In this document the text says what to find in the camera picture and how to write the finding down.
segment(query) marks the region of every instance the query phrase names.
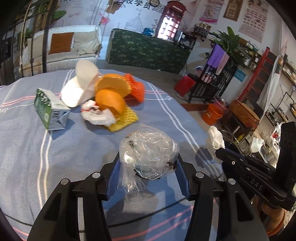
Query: green floral panel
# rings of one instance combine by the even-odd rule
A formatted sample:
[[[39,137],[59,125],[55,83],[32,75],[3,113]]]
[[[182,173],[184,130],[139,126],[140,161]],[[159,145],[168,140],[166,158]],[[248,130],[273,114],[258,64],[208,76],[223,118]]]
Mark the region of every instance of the green floral panel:
[[[109,56],[110,64],[129,65],[178,74],[190,51],[163,39],[123,29],[115,31]]]

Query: yellow crocheted cloth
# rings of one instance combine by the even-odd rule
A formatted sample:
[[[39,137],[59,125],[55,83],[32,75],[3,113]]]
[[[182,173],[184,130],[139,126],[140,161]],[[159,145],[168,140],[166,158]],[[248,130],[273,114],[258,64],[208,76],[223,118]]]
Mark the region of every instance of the yellow crocheted cloth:
[[[137,114],[135,112],[133,112],[131,108],[126,107],[125,112],[123,112],[119,116],[118,121],[116,123],[110,125],[107,128],[111,132],[118,131],[118,130],[132,124],[133,122],[136,122],[138,119],[139,118],[138,118]]]

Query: pillow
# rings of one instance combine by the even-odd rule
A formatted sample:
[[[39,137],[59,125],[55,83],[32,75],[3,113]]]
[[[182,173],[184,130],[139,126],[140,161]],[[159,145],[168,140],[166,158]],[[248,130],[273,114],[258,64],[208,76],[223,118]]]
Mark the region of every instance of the pillow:
[[[92,32],[77,32],[74,33],[74,44],[71,48],[71,51],[78,51],[78,46],[84,43],[88,43],[96,39],[97,37],[97,30]]]
[[[84,54],[89,54],[89,53],[95,53],[96,51],[98,51],[98,48],[99,48],[99,42],[95,38],[92,41],[80,44],[78,46],[78,54],[84,55]]]
[[[31,41],[32,41],[32,39],[27,39],[29,60],[31,59]],[[32,53],[33,59],[36,59],[36,58],[42,56],[42,46],[43,46],[43,34],[39,35],[33,39],[33,53]]]
[[[50,51],[48,54],[70,52],[73,34],[74,32],[53,34]]]

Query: orange bucket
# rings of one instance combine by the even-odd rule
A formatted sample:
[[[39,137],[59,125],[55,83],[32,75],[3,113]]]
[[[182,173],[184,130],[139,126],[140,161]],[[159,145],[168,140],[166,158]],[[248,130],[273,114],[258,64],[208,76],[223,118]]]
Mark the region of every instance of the orange bucket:
[[[217,106],[213,104],[209,104],[207,111],[202,116],[202,119],[209,126],[212,126],[222,116],[223,116],[223,112]]]

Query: bucket handle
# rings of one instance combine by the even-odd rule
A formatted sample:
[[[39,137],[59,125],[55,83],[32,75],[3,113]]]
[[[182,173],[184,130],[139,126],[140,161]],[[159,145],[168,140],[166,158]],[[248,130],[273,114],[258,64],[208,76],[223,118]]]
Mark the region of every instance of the bucket handle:
[[[219,119],[221,119],[222,118],[222,116],[220,116],[219,118],[214,118],[214,120],[219,120]]]

